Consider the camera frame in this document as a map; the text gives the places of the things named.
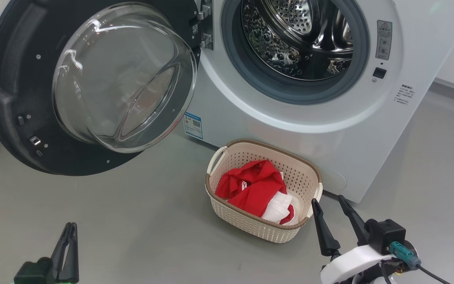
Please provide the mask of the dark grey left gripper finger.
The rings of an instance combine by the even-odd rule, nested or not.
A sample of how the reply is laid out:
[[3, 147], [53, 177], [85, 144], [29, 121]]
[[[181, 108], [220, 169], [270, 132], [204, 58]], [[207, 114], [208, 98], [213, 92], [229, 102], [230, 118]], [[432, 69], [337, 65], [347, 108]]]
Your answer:
[[71, 223], [67, 223], [52, 253], [52, 272], [56, 282], [66, 282], [70, 278], [68, 249], [70, 246]]
[[79, 282], [79, 256], [78, 256], [78, 228], [77, 224], [71, 222], [71, 236], [68, 249], [69, 279], [65, 283], [77, 284]]

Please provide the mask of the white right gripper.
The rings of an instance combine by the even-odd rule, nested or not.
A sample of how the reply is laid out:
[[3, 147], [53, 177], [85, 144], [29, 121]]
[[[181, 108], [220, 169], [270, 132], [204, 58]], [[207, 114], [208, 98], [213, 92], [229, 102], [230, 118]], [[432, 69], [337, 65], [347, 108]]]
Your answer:
[[335, 284], [354, 277], [364, 270], [377, 265], [382, 260], [389, 260], [393, 254], [382, 255], [368, 245], [369, 233], [365, 229], [365, 222], [348, 203], [343, 195], [337, 196], [338, 202], [346, 217], [350, 220], [355, 235], [358, 239], [357, 246], [349, 252], [341, 255], [340, 244], [333, 237], [323, 218], [323, 210], [319, 201], [314, 198], [311, 202], [313, 216], [316, 226], [321, 255], [326, 257], [337, 257], [327, 264], [320, 272], [321, 283]]

